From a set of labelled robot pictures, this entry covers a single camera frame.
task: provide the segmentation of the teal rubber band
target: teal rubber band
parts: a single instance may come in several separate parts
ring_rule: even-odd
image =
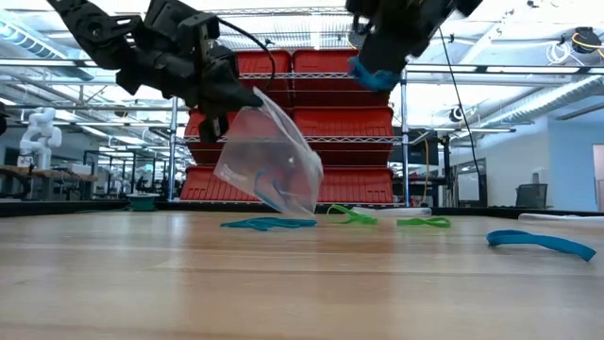
[[[271,228],[299,229],[315,227],[317,221],[309,219],[286,219],[278,217],[258,217],[236,222],[225,222],[223,228],[245,228],[257,231],[268,231]]]

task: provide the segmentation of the blue rubber band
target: blue rubber band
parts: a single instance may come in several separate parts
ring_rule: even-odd
[[[581,259],[589,262],[596,251],[588,246],[578,244],[560,237],[534,235],[526,231],[506,229],[492,231],[487,234],[489,246],[500,245],[537,245],[548,249],[557,250],[567,254],[579,255]]]
[[[374,74],[363,66],[359,57],[348,59],[348,74],[355,77],[361,86],[372,91],[391,91],[402,78],[390,71],[379,70]]]
[[[315,227],[317,221],[308,219],[286,219],[278,217],[258,217],[237,222],[226,222],[220,227],[247,228],[257,231],[268,231],[270,228],[299,229]]]

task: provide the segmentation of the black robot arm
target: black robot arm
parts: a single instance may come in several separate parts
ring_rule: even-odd
[[[145,19],[109,16],[87,0],[47,0],[96,64],[119,70],[116,83],[135,94],[141,85],[184,99],[209,119],[200,136],[215,141],[225,115],[262,101],[239,81],[234,52],[217,45],[218,18],[178,0],[152,0]]]

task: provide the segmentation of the white wall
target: white wall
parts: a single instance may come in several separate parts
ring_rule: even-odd
[[[604,144],[594,145],[594,164],[596,165],[596,180],[604,180]]]
[[[549,182],[549,139],[546,118],[534,125],[518,126],[514,133],[486,135],[478,142],[477,159],[486,159],[489,206],[514,206],[516,188],[532,181],[534,172],[540,182]],[[451,165],[470,162],[469,148],[453,149]]]

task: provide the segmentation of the rubber band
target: rubber band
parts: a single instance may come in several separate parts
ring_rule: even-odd
[[[522,230],[506,229],[492,231],[487,234],[489,246],[501,245],[537,245],[548,249],[557,250],[567,254],[579,255],[581,259],[589,262],[596,251],[588,246],[569,241],[560,237],[534,235]]]
[[[270,228],[299,229],[315,227],[317,221],[309,219],[286,219],[278,217],[258,217],[236,222],[225,222],[223,228],[246,228],[257,231],[268,231]]]
[[[348,219],[344,220],[344,221],[333,219],[332,218],[333,215],[329,214],[329,213],[331,213],[331,210],[336,210],[340,213],[344,213],[345,215],[348,216]],[[375,225],[378,223],[378,219],[375,218],[374,216],[364,214],[364,213],[353,212],[350,209],[347,209],[346,207],[343,207],[339,204],[334,204],[331,207],[329,207],[329,209],[327,209],[327,220],[331,223],[337,223],[337,224],[360,223],[363,225]]]
[[[391,91],[402,80],[400,75],[385,70],[371,74],[359,57],[348,59],[348,74],[355,77],[361,86],[373,91]]]
[[[429,219],[410,218],[406,220],[396,220],[396,225],[399,227],[428,225],[437,228],[451,228],[451,221],[444,217],[433,217]]]

